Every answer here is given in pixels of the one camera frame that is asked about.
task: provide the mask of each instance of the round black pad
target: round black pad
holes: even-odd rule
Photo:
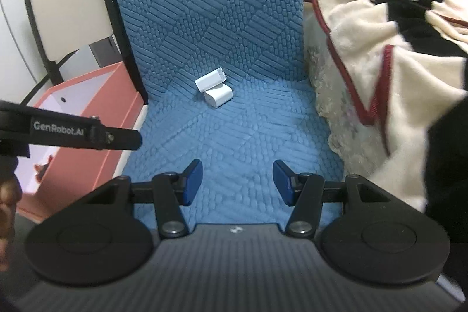
[[[70,207],[36,226],[25,241],[33,269],[61,285],[113,282],[143,265],[153,251],[149,230],[112,205]]]
[[[438,276],[450,243],[445,230],[406,204],[361,204],[327,226],[320,248],[338,271],[375,285]]]

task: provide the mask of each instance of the white charger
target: white charger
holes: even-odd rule
[[[195,80],[195,84],[197,85],[198,90],[203,93],[224,81],[226,81],[226,75],[223,68],[218,68],[203,77],[197,78]]]
[[[219,107],[233,97],[232,89],[226,84],[219,84],[203,93],[208,105]]]

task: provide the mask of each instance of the finger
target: finger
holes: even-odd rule
[[[0,239],[0,272],[8,271],[8,246],[6,238]]]
[[[0,239],[10,239],[13,235],[15,206],[0,204]]]
[[[9,267],[9,251],[11,248],[10,242],[15,236],[15,212],[16,206],[5,206],[0,207],[0,218],[3,222],[4,235],[0,237],[0,272],[7,271]]]
[[[5,205],[15,205],[19,200],[21,200],[22,195],[21,186],[14,175],[10,180],[0,184],[0,203]]]

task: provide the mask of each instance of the white wall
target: white wall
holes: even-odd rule
[[[0,0],[0,99],[20,102],[46,75],[24,0]],[[98,69],[88,46],[60,69],[65,80]]]
[[[0,99],[21,102],[34,85],[0,12]]]

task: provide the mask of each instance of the pink box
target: pink box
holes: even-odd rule
[[[110,127],[132,128],[143,107],[123,63],[110,65],[50,88],[35,107],[76,116],[98,116]],[[23,189],[17,212],[35,222],[64,209],[109,181],[121,151],[30,146],[16,176]],[[40,183],[35,165],[52,155]]]

